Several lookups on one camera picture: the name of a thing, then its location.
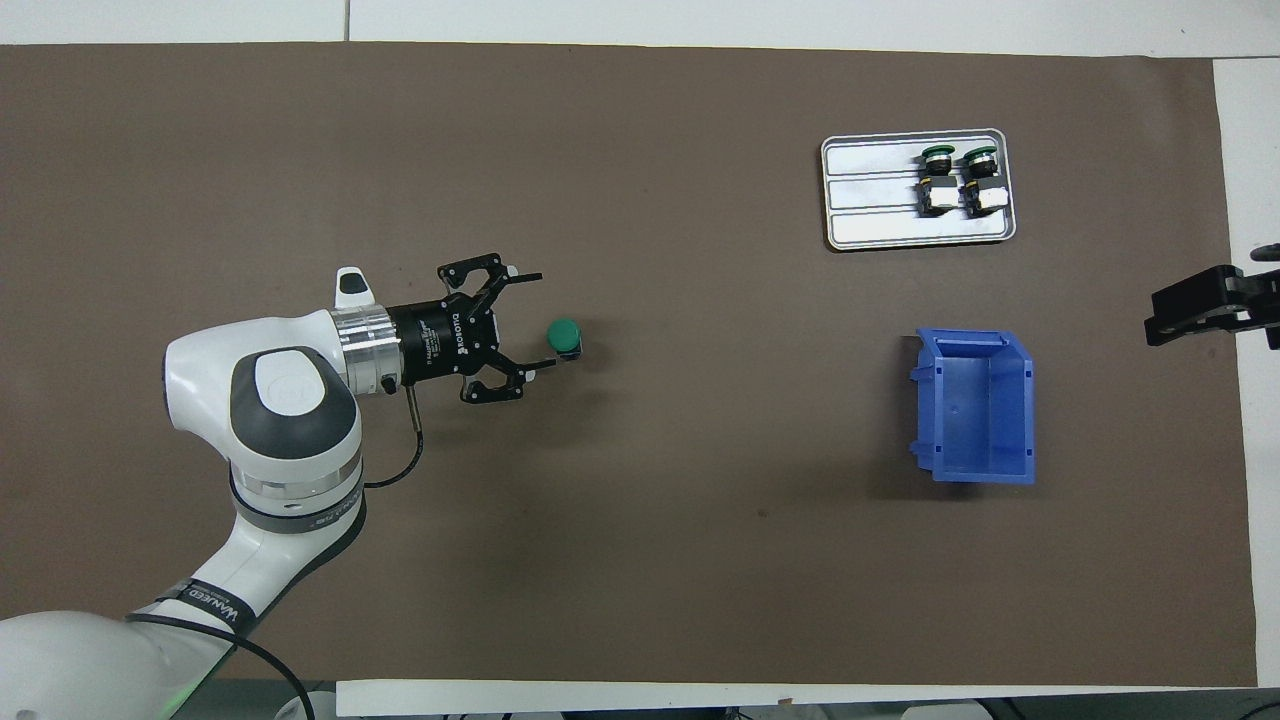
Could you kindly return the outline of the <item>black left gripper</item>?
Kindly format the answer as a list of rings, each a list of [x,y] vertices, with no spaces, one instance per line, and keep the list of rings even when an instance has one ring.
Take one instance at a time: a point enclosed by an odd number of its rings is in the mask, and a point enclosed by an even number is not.
[[[486,275],[485,282],[474,293],[465,293],[467,278],[477,272]],[[444,299],[387,309],[398,341],[402,386],[462,375],[460,398],[465,404],[508,402],[524,397],[524,387],[538,372],[558,364],[557,357],[516,363],[498,351],[493,304],[507,286],[541,281],[541,273],[518,273],[490,252],[442,265],[436,274],[447,288]],[[500,373],[503,383],[484,384],[479,379],[484,368]]]

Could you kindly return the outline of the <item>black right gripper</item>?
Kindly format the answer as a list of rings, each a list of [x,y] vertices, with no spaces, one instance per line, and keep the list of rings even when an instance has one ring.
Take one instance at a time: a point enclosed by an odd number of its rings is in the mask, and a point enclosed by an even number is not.
[[[1252,260],[1279,263],[1280,243],[1252,249]],[[1189,334],[1235,333],[1245,328],[1239,314],[1247,310],[1247,329],[1263,331],[1268,348],[1279,351],[1279,269],[1252,279],[1257,283],[1248,309],[1244,273],[1234,265],[1211,266],[1155,291],[1144,320],[1146,343],[1158,347]]]

